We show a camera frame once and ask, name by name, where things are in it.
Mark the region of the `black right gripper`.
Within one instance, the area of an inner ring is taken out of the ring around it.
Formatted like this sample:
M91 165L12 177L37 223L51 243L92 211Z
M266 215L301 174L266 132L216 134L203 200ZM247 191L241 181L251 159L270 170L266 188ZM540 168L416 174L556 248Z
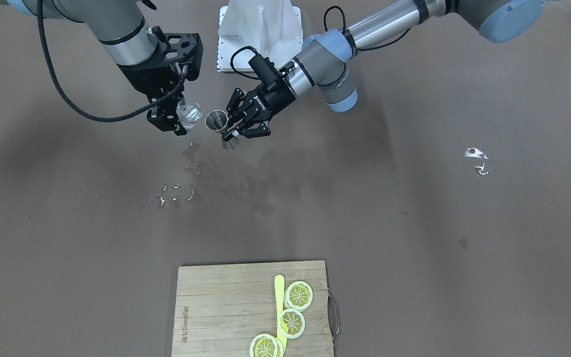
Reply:
M180 70L177 63L184 56L168 59L164 56L152 56L137 65L120 65L118 68L125 75L134 90L143 93L152 102L161 99L172 91L180 81ZM147 112L147 121L160 131L173 131L177 136L187 134L177 114L177 105L181 99L168 99Z

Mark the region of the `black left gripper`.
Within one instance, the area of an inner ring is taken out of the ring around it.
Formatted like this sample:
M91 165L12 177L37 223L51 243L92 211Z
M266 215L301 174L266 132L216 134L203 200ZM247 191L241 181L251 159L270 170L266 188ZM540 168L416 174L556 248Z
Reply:
M269 120L252 122L254 104L259 109L257 119L272 119L272 117L295 101L295 95L285 79L277 79L271 84L259 84L254 90L243 91L236 88L226 106L228 115L227 129L222 134L222 140L229 142L235 136L258 138L271 134Z

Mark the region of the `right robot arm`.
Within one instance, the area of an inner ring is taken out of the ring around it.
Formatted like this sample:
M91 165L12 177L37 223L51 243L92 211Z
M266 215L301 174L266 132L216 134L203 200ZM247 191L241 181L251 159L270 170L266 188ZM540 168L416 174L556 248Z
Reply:
M61 99L79 115L96 122L120 122L146 113L161 131L186 135L188 127L177 114L184 82L193 79L193 64L184 58L169 59L170 38L160 27L150 27L137 0L7 0L6 4L38 21L39 40L52 82ZM68 19L84 23L148 104L126 115L94 116L82 110L65 94L57 79L45 34L45 19Z

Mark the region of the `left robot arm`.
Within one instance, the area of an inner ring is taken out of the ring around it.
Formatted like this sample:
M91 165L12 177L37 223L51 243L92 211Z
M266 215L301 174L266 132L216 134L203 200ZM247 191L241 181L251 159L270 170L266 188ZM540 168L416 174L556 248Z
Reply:
M314 87L333 111L352 109L358 91L347 63L399 42L431 18L458 14L483 38L503 43L530 28L544 7L543 0L395 0L352 25L309 36L283 65L275 66L256 51L249 65L260 83L250 91L236 88L231 95L222 141L270 135L273 117Z

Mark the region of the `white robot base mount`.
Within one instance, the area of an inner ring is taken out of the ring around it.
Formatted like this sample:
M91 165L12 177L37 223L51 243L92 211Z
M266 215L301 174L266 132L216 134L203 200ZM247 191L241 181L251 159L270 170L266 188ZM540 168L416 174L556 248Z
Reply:
M220 8L218 36L218 71L232 72L232 54L246 46L280 68L302 49L301 10L289 0L231 0Z

